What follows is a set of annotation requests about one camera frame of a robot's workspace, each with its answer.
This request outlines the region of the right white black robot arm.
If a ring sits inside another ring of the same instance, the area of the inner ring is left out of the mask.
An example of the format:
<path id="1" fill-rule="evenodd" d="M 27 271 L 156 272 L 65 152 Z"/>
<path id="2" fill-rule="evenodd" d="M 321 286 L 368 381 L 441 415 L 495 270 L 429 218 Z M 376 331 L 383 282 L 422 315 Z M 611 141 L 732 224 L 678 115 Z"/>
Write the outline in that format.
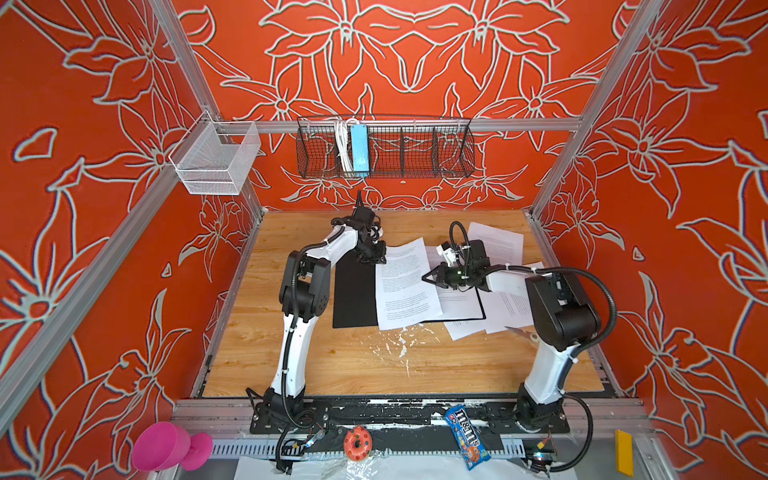
<path id="1" fill-rule="evenodd" d="M 573 459 L 556 464 L 547 455 L 528 450 L 521 465 L 545 475 L 574 468 L 591 446 L 594 417 L 583 399 L 565 391 L 565 383 L 581 353 L 605 340 L 617 324 L 610 290 L 583 269 L 493 264 L 480 240 L 461 245 L 447 241 L 432 250 L 440 262 L 422 276 L 426 283 L 451 290 L 526 292 L 539 342 L 533 367 L 518 389 L 513 418 L 521 430 L 537 433 L 563 413 L 563 401 L 569 398 L 582 406 L 587 432 Z"/>

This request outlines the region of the blue folder black inside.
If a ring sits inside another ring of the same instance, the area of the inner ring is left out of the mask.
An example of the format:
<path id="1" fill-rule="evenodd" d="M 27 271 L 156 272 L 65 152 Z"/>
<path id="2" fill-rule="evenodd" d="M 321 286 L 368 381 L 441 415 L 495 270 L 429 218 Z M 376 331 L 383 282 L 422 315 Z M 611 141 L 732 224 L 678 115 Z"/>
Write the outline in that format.
<path id="1" fill-rule="evenodd" d="M 334 284 L 334 328 L 377 327 L 375 266 L 361 264 L 354 252 L 336 264 Z"/>

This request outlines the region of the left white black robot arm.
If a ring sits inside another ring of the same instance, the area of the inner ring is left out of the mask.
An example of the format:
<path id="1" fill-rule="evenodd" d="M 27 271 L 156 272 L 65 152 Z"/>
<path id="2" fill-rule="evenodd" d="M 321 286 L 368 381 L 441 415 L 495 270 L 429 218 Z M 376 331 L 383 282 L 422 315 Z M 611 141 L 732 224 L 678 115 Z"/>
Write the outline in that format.
<path id="1" fill-rule="evenodd" d="M 351 214 L 330 221 L 323 240 L 292 251 L 279 290 L 283 335 L 270 387 L 252 402 L 252 434 L 305 431 L 317 434 L 330 423 L 323 407 L 305 400 L 306 367 L 313 331 L 331 300 L 331 277 L 352 253 L 362 264 L 384 264 L 386 243 L 379 216 L 358 201 Z"/>

